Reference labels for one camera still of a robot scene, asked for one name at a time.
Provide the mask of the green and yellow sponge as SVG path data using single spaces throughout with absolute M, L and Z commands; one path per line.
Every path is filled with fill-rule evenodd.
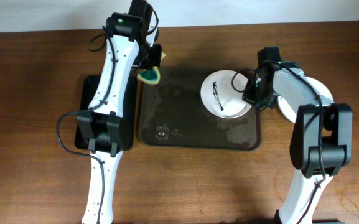
M 161 61 L 166 57 L 166 54 L 163 52 Z M 135 69 L 136 78 L 148 85 L 156 85 L 160 82 L 161 74 L 159 67 L 153 67 L 152 69 L 138 69 L 136 66 Z

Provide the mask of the pinkish white plate top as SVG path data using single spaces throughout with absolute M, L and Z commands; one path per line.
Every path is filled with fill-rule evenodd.
M 219 70 L 210 74 L 202 83 L 202 103 L 211 114 L 219 118 L 238 118 L 252 107 L 242 100 L 243 94 L 232 87 L 235 73 L 233 70 Z

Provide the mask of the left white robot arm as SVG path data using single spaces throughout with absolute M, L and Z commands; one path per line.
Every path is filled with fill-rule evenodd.
M 82 223 L 112 223 L 113 192 L 119 161 L 133 145 L 138 81 L 131 70 L 151 73 L 164 58 L 156 44 L 158 16 L 147 1 L 132 1 L 127 13 L 106 20 L 106 57 L 86 111 L 77 116 L 78 134 L 89 150 L 91 177 Z

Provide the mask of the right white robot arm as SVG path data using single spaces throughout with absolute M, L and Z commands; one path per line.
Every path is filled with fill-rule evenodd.
M 326 186 L 350 163 L 353 111 L 346 103 L 334 103 L 306 79 L 296 62 L 283 61 L 278 47 L 257 53 L 243 101 L 259 110 L 272 108 L 283 97 L 296 112 L 289 146 L 294 175 L 275 223 L 312 223 Z

